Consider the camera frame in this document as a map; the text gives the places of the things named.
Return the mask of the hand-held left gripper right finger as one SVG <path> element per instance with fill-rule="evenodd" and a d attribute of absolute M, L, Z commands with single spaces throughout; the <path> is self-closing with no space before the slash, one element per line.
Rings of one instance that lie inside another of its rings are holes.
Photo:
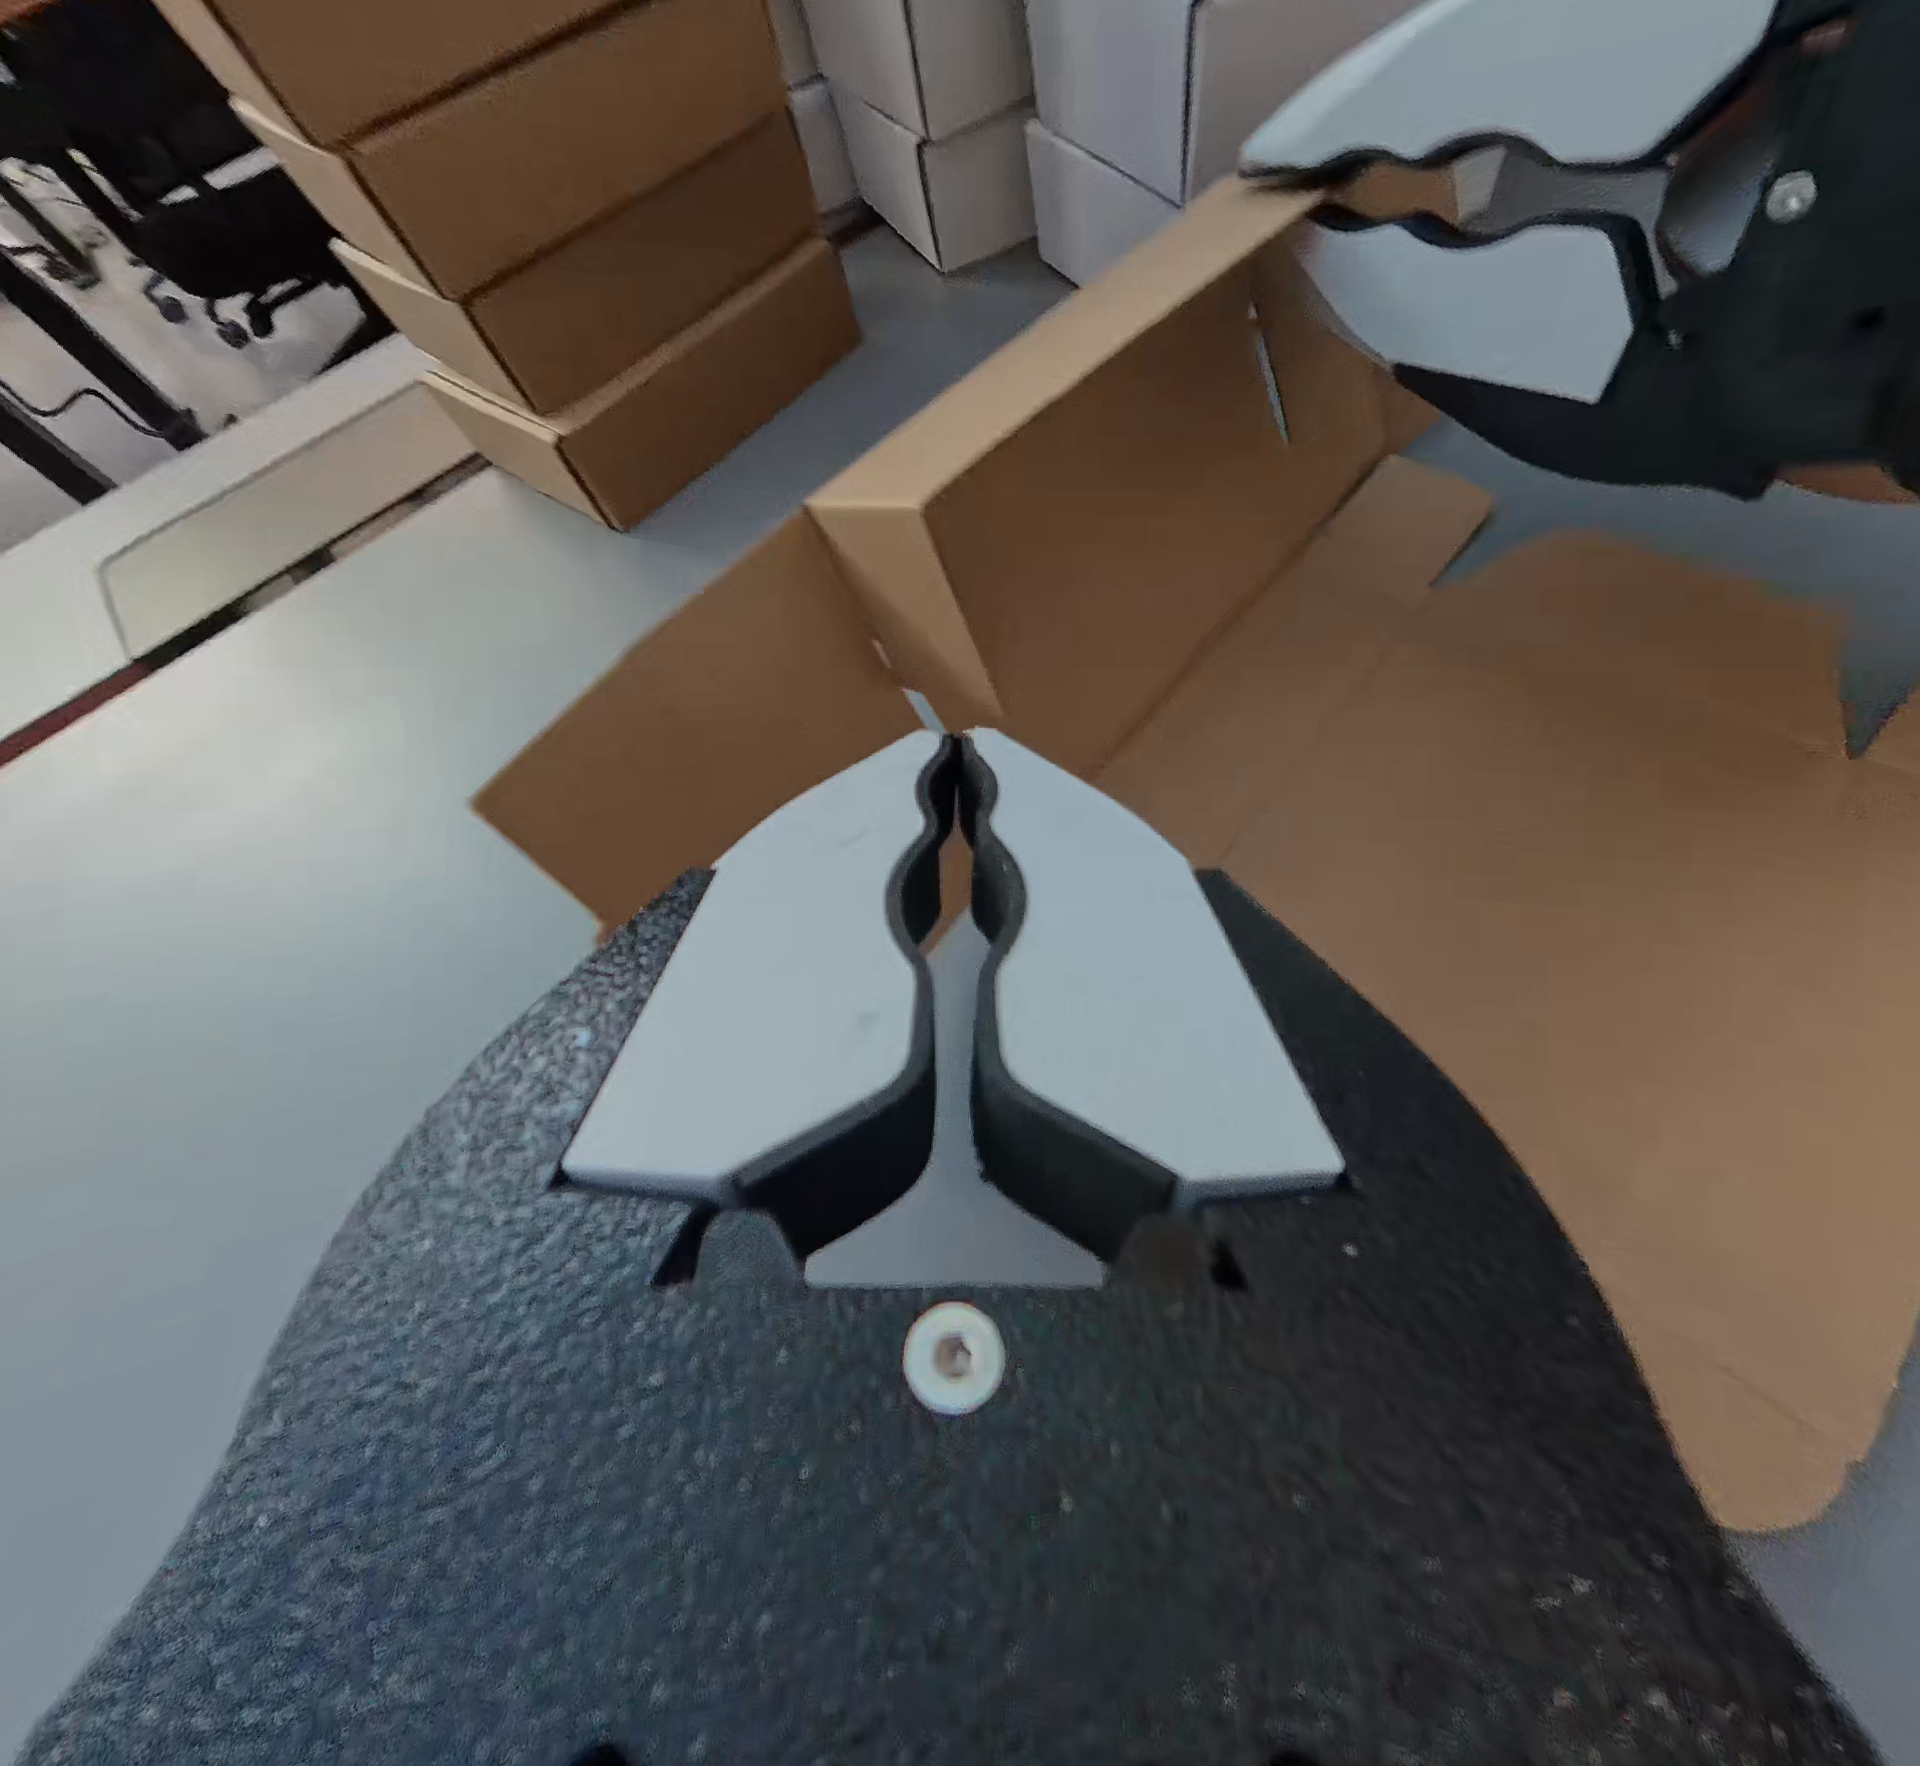
<path fill-rule="evenodd" d="M 1201 872 L 996 729 L 960 741 L 973 1144 L 988 1183 L 1114 1264 L 1136 1229 L 1316 1193 L 1346 1162 Z"/>

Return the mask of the black office chair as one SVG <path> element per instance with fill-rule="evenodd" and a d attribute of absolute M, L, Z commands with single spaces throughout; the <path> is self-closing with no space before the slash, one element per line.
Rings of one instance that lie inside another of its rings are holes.
<path fill-rule="evenodd" d="M 5 26 L 5 157 L 47 166 L 149 271 L 172 321 L 202 303 L 234 348 L 274 333 L 298 299 L 345 288 L 361 325 L 330 357 L 395 333 L 346 271 L 331 227 L 274 160 L 231 182 L 214 171 L 256 152 L 208 68 L 150 0 L 59 0 Z"/>

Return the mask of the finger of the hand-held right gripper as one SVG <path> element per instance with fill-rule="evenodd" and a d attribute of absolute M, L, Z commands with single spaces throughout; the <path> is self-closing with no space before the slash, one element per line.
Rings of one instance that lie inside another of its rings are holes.
<path fill-rule="evenodd" d="M 1550 163 L 1661 151 L 1764 46 L 1781 0 L 1428 0 L 1342 53 L 1246 141 L 1239 168 L 1331 182 L 1485 141 Z"/>
<path fill-rule="evenodd" d="M 1431 215 L 1303 223 L 1329 323 L 1392 370 L 1594 404 L 1634 354 L 1669 354 L 1644 227 L 1549 213 L 1491 233 Z"/>

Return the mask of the stack of brown cardboard boxes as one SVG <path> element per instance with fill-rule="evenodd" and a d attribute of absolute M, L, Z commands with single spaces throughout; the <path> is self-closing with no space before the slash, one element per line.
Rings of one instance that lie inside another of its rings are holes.
<path fill-rule="evenodd" d="M 859 344 L 765 0 L 150 0 L 473 447 L 637 529 Z"/>

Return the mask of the brown cardboard mailer box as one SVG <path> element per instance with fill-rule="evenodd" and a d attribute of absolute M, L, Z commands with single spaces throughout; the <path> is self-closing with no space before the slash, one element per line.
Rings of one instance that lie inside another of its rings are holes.
<path fill-rule="evenodd" d="M 1836 627 L 1491 513 L 1221 182 L 693 593 L 474 812 L 626 922 L 907 729 L 1001 726 L 1221 866 L 1497 1130 L 1722 1524 L 1823 1513 L 1918 1297 L 1916 700 Z"/>

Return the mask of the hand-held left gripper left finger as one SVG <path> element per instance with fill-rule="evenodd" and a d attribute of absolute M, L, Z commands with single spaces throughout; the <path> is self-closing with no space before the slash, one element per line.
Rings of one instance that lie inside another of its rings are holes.
<path fill-rule="evenodd" d="M 930 966 L 957 739 L 918 729 L 733 842 L 561 1175 L 771 1217 L 798 1252 L 921 1178 L 938 1109 Z"/>

